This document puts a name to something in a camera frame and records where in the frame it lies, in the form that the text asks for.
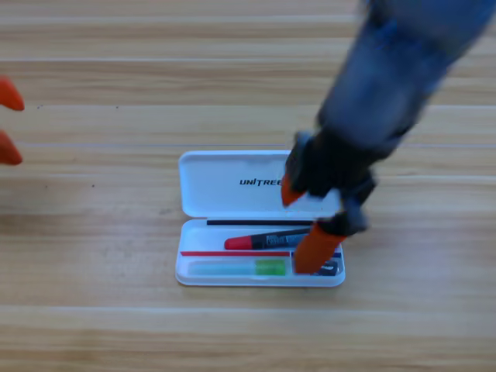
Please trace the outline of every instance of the red stripe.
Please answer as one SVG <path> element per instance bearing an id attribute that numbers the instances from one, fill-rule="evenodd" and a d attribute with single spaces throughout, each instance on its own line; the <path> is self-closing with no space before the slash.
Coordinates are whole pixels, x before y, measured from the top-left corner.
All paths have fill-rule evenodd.
<path id="1" fill-rule="evenodd" d="M 257 251 L 248 251 L 242 252 L 239 250 L 230 250 L 229 252 L 223 250 L 199 250 L 193 251 L 188 250 L 181 252 L 182 256 L 190 256 L 190 257 L 290 257 L 290 252 L 257 252 Z"/>

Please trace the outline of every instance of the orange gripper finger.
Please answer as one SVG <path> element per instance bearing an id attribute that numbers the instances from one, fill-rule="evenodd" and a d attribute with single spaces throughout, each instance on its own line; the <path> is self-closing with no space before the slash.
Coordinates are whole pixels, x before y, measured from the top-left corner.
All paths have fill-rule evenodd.
<path id="1" fill-rule="evenodd" d="M 345 238 L 345 236 L 330 235 L 314 224 L 310 233 L 294 252 L 294 272 L 296 274 L 318 272 Z"/>
<path id="2" fill-rule="evenodd" d="M 22 156 L 7 133 L 0 131 L 0 164 L 19 165 Z"/>
<path id="3" fill-rule="evenodd" d="M 0 105 L 14 110 L 24 110 L 24 100 L 11 80 L 6 76 L 0 76 Z"/>
<path id="4" fill-rule="evenodd" d="M 284 175 L 284 177 L 282 177 L 281 197 L 284 207 L 287 207 L 288 205 L 296 202 L 303 194 L 304 192 L 295 192 L 291 190 L 291 183 L 286 174 Z"/>

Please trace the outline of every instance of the red marker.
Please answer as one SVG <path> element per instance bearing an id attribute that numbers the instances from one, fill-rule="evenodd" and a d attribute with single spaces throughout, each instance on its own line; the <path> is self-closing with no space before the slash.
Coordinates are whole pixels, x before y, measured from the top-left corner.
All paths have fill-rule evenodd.
<path id="1" fill-rule="evenodd" d="M 269 250 L 296 247 L 308 233 L 310 229 L 296 229 L 241 236 L 227 239 L 224 248 L 227 250 Z"/>

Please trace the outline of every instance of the green highlighter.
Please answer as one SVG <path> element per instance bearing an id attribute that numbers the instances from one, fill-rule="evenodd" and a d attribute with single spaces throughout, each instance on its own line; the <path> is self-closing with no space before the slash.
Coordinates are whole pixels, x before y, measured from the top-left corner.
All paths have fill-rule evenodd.
<path id="1" fill-rule="evenodd" d="M 284 276 L 284 260 L 216 260 L 195 261 L 189 265 L 190 275 L 208 276 Z"/>

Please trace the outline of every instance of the wood grain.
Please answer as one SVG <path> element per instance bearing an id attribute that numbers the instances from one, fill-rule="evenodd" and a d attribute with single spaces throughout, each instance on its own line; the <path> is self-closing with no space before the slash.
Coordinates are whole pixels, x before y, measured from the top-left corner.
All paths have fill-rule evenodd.
<path id="1" fill-rule="evenodd" d="M 188 150 L 289 149 L 359 25 L 339 0 L 7 0 L 0 371 L 493 372 L 495 28 L 387 161 L 332 290 L 188 288 Z"/>

